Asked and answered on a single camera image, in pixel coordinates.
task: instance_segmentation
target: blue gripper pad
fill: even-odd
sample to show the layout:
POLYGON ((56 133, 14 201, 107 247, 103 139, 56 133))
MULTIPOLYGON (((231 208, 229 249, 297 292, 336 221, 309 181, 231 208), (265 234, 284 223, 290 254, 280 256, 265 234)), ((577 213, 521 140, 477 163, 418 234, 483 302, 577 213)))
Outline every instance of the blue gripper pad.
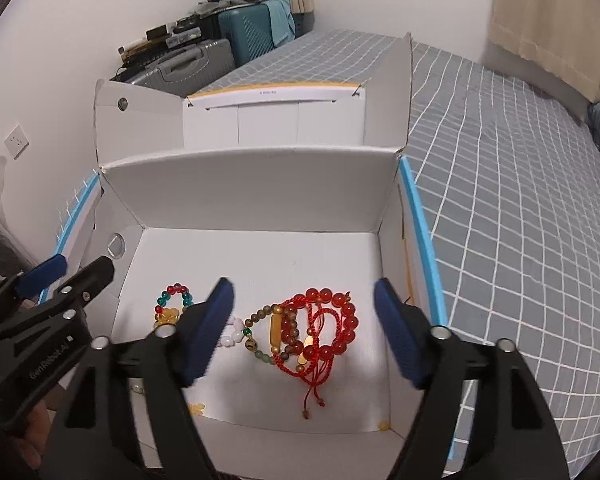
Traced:
POLYGON ((180 316, 176 323, 184 335, 184 366, 180 376, 186 386, 204 376, 233 309, 234 286, 228 279, 220 278, 205 303, 193 305, 180 316))
POLYGON ((66 274, 66 259, 56 254, 18 279, 16 294, 20 298, 35 298, 40 292, 66 274))
POLYGON ((423 346, 429 335, 429 322, 419 308, 400 300, 386 278, 376 282, 374 305, 401 375, 422 389, 427 379, 423 346))

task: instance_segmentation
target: white bead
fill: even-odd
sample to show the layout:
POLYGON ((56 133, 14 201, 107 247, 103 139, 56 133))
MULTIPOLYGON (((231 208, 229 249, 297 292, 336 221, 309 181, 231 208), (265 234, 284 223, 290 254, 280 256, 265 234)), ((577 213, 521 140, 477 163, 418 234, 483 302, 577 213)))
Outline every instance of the white bead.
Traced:
POLYGON ((235 341, 231 338, 230 335, 223 335, 220 338, 220 342, 222 343, 222 346, 225 346, 225 347, 229 347, 229 346, 235 345, 235 341))

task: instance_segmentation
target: gray suitcase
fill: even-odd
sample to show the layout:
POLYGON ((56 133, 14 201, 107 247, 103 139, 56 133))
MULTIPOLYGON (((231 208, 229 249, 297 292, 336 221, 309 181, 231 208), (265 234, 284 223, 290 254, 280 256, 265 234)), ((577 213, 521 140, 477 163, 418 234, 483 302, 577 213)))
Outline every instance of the gray suitcase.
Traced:
POLYGON ((234 68, 228 40, 202 41, 175 55, 165 54, 126 82, 186 97, 234 68))

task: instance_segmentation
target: suitcase handle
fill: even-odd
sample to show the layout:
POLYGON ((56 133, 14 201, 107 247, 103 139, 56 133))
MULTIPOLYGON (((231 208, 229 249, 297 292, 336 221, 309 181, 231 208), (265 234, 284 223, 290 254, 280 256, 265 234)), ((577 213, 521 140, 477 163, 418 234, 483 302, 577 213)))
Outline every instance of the suitcase handle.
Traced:
POLYGON ((174 82, 200 70, 199 65, 206 63, 206 55, 202 48, 192 48, 160 64, 160 71, 165 81, 174 82))

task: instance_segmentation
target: red string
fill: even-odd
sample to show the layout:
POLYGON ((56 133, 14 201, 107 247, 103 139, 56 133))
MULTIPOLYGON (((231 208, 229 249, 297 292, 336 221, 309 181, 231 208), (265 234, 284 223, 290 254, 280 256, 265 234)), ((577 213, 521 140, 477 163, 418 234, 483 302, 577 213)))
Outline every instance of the red string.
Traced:
POLYGON ((333 358, 334 358, 333 355, 331 356, 330 359, 323 361, 322 364, 320 366, 318 366, 318 362, 320 362, 320 355, 318 354, 318 349, 320 348, 320 333, 322 332, 322 329, 324 328, 324 322, 325 322, 324 315, 331 314, 335 318, 335 321, 336 321, 336 331, 335 331, 335 335, 333 337, 333 342, 331 343, 332 345, 340 339, 340 334, 342 332, 342 316, 340 315, 340 313, 338 313, 334 308, 323 307, 322 306, 323 303, 320 301, 319 298, 314 303, 317 307, 315 312, 314 312, 314 304, 309 302, 304 295, 302 295, 301 300, 294 301, 293 299, 290 299, 290 300, 286 300, 284 303, 282 303, 282 307, 289 306, 290 304, 293 304, 293 306, 298 309, 306 307, 307 316, 308 316, 308 325, 314 335, 314 342, 313 342, 312 346, 315 349, 315 352, 314 352, 314 355, 313 355, 311 361, 308 362, 308 366, 306 366, 304 368, 304 371, 302 371, 302 372, 294 372, 285 366, 284 361, 282 360, 282 357, 280 357, 280 354, 273 356, 276 365, 285 374, 288 374, 292 377, 298 377, 298 378, 302 379, 306 384, 309 385, 309 389, 307 390, 307 393, 304 396, 303 411, 302 411, 302 414, 305 418, 308 418, 308 410, 307 410, 306 404, 307 404, 307 400, 309 398, 309 394, 311 394, 311 392, 314 393, 314 397, 315 397, 318 405, 320 407, 325 406, 324 400, 318 394, 318 386, 321 386, 322 384, 324 384, 326 382, 326 380, 331 375, 331 367, 333 366, 333 358))

